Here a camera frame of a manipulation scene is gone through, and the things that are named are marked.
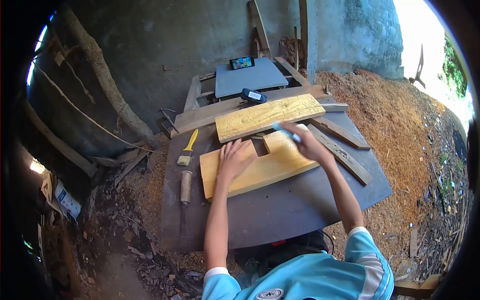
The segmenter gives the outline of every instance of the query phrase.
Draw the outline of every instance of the light blue shirt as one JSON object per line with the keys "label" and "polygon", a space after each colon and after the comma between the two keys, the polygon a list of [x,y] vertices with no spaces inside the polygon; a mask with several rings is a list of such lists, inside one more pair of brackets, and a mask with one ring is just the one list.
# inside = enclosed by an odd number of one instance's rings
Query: light blue shirt
{"label": "light blue shirt", "polygon": [[327,253],[304,254],[275,267],[241,289],[226,268],[209,270],[202,300],[387,300],[393,292],[392,269],[364,227],[348,234],[345,261]]}

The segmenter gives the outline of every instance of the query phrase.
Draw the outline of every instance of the hand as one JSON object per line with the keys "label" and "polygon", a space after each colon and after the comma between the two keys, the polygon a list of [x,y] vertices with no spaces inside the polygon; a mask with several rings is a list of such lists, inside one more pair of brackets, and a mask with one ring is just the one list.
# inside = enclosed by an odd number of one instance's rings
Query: hand
{"label": "hand", "polygon": [[285,122],[281,123],[280,126],[291,133],[296,133],[300,137],[301,142],[297,143],[294,141],[294,143],[303,156],[317,161],[322,167],[335,164],[333,154],[309,130],[303,130],[297,127],[295,123]]}
{"label": "hand", "polygon": [[255,154],[251,154],[245,158],[245,149],[247,143],[242,143],[241,139],[237,139],[234,143],[228,142],[220,149],[220,163],[218,164],[217,178],[226,180],[230,183],[235,177],[245,171],[245,169],[257,158]]}

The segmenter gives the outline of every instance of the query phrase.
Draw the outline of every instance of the tape measure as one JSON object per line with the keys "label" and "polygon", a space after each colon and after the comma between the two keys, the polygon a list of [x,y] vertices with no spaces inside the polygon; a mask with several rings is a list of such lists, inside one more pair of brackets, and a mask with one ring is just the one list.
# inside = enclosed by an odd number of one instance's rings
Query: tape measure
{"label": "tape measure", "polygon": [[240,98],[243,100],[251,101],[256,104],[262,104],[267,102],[267,96],[264,94],[261,94],[257,91],[244,88],[241,92]]}

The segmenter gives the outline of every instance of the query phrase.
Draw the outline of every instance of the blue marker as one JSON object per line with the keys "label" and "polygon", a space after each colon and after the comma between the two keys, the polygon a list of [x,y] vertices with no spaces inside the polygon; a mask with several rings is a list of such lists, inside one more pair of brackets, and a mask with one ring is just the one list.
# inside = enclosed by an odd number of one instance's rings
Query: blue marker
{"label": "blue marker", "polygon": [[293,133],[293,134],[292,134],[290,131],[281,128],[279,122],[273,122],[273,123],[272,123],[272,127],[273,127],[273,129],[275,129],[275,130],[277,130],[277,131],[280,130],[280,131],[283,132],[284,134],[288,135],[288,137],[291,138],[292,140],[294,140],[295,142],[297,142],[297,143],[300,143],[300,142],[301,142],[301,139],[300,139],[300,137],[298,136],[298,134],[296,134],[296,133]]}

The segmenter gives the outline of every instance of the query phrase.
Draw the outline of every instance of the gray wall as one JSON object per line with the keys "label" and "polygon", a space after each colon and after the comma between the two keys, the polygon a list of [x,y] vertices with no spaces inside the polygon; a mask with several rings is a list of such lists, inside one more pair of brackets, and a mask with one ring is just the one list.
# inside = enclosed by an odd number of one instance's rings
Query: gray wall
{"label": "gray wall", "polygon": [[[300,26],[298,0],[257,0],[273,55],[281,38]],[[385,77],[398,73],[401,33],[392,0],[318,0],[318,70],[339,72],[360,67]],[[182,112],[193,76],[215,70],[229,59],[250,54],[254,22],[247,0],[71,0],[80,22],[103,50],[110,72],[132,110],[152,128],[160,108]],[[60,38],[76,41],[54,17]],[[117,115],[81,50],[69,61],[95,98],[90,103],[65,64],[50,55],[38,64],[70,100],[113,132]],[[40,118],[84,155],[113,156],[125,145],[75,111],[35,72],[29,101]],[[139,138],[120,124],[121,137]]]}
{"label": "gray wall", "polygon": [[317,70],[361,68],[403,78],[402,34],[392,0],[318,0]]}

